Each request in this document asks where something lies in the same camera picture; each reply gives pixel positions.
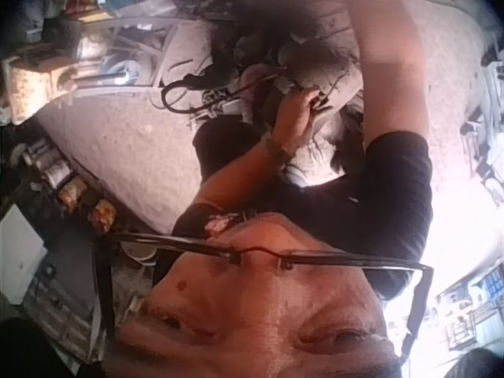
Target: eyeglasses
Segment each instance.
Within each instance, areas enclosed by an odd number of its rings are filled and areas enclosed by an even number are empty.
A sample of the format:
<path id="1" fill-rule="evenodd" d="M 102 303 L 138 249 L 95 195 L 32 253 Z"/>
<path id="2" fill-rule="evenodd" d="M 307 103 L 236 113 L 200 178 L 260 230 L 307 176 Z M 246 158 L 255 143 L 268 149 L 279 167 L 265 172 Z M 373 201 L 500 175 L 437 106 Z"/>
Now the eyeglasses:
<path id="1" fill-rule="evenodd" d="M 375 258 L 366 255 L 349 254 L 344 251 L 289 250 L 278 254 L 263 246 L 254 246 L 237 250 L 231 246 L 210 243 L 197 239 L 176 238 L 172 236 L 116 233 L 98 239 L 94 248 L 95 284 L 100 301 L 103 324 L 107 338 L 115 336 L 115 314 L 113 309 L 112 254 L 113 246 L 128 242 L 149 245 L 157 248 L 159 254 L 172 254 L 174 258 L 183 253 L 204 254 L 222 258 L 229 264 L 240 266 L 243 255 L 252 251 L 261 251 L 278 258 L 278 268 L 291 270 L 295 265 L 352 266 L 369 270 L 421 272 L 421 278 L 414 288 L 413 301 L 406 322 L 406 337 L 402 341 L 399 362 L 407 361 L 415 339 L 417 338 L 426 310 L 428 292 L 432 284 L 434 269 L 420 263 L 396 258 Z"/>

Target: bracelet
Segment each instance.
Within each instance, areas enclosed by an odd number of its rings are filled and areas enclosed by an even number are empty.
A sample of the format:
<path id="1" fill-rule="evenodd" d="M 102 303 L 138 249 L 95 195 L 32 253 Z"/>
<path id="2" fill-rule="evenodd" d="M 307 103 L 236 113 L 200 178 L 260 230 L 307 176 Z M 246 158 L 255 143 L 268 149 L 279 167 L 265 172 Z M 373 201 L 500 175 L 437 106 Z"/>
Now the bracelet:
<path id="1" fill-rule="evenodd" d="M 265 147 L 266 156 L 275 163 L 284 165 L 292 160 L 293 156 L 279 146 L 268 132 L 264 134 L 261 141 Z"/>

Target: black t-shirt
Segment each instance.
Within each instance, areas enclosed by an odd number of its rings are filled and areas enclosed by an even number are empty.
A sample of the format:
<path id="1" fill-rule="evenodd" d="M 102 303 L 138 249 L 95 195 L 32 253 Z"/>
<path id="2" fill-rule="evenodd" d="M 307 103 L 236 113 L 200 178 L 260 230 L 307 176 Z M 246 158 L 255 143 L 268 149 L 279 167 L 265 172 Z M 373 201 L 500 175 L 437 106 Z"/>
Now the black t-shirt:
<path id="1" fill-rule="evenodd" d="M 173 235 L 206 239 L 254 214 L 276 212 L 340 250 L 419 261 L 432 220 L 431 177 L 425 139 L 393 132 L 372 142 L 359 175 L 303 189 L 275 182 L 231 212 L 193 205 L 178 219 Z M 173 258 L 158 261 L 154 282 L 173 262 Z M 399 294 L 410 277 L 382 271 L 366 276 L 383 300 Z"/>

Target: concrete floor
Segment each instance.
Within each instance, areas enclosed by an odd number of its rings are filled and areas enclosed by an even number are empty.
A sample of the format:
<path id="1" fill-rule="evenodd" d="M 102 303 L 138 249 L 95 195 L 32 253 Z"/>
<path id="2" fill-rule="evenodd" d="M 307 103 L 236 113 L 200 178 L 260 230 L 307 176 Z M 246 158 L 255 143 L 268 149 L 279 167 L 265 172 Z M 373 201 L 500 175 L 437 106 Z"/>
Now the concrete floor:
<path id="1" fill-rule="evenodd" d="M 427 58 L 432 185 L 437 198 L 451 197 L 469 185 L 468 158 L 459 129 L 482 94 L 484 36 L 473 19 L 456 9 L 419 0 L 406 2 L 421 32 Z M 474 2 L 457 3 L 469 3 L 467 9 L 478 20 L 492 24 Z M 334 28 L 335 22 L 324 22 L 326 31 Z M 338 20 L 337 26 L 342 22 L 347 21 Z M 180 28 L 170 48 L 172 63 L 186 59 L 194 59 L 194 63 L 171 72 L 171 78 L 182 77 L 207 56 L 208 32 L 209 25 L 201 21 Z M 328 42 L 336 49 L 354 50 L 352 32 L 343 34 Z M 155 109 L 148 98 L 81 98 L 71 106 L 53 103 L 41 110 L 37 119 L 64 152 L 86 166 L 159 232 L 171 231 L 198 190 L 198 162 L 191 145 L 194 131 L 187 126 L 187 117 Z M 461 206 L 474 196 L 471 192 L 468 198 L 462 197 Z M 477 191 L 476 196 L 486 198 L 484 191 Z"/>

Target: cloth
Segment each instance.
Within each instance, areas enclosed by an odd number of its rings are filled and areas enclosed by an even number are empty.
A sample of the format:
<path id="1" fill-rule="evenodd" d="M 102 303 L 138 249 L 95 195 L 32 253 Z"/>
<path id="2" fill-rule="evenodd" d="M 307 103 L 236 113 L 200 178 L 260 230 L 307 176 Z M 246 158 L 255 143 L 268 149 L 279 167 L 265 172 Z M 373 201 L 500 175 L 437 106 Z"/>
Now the cloth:
<path id="1" fill-rule="evenodd" d="M 204 124 L 194 140 L 203 182 L 260 138 L 254 126 L 232 117 Z M 241 209 L 189 207 L 176 222 L 173 235 L 206 239 L 215 227 L 229 228 L 255 214 L 275 212 L 340 250 L 419 261 L 432 220 L 431 177 L 425 139 L 393 132 L 372 142 L 359 174 L 304 188 L 275 177 Z M 155 283 L 176 258 L 164 256 L 157 262 Z M 383 300 L 398 295 L 410 278 L 407 272 L 369 271 L 366 276 Z"/>

